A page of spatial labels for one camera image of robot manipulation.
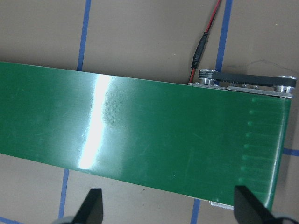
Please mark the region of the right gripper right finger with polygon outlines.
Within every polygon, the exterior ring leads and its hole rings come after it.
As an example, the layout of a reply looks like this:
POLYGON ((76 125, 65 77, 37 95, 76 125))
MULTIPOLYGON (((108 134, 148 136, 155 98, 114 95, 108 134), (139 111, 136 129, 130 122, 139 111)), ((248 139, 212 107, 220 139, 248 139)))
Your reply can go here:
POLYGON ((234 217, 239 224, 277 224, 277 219, 246 186, 235 186, 234 217))

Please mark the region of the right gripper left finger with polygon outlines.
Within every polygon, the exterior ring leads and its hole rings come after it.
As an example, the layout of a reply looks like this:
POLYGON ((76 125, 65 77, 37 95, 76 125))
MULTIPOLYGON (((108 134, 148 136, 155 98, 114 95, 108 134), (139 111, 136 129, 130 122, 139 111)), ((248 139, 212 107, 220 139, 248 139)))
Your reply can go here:
POLYGON ((103 217, 102 189, 91 189, 73 218, 72 223, 101 224, 103 217))

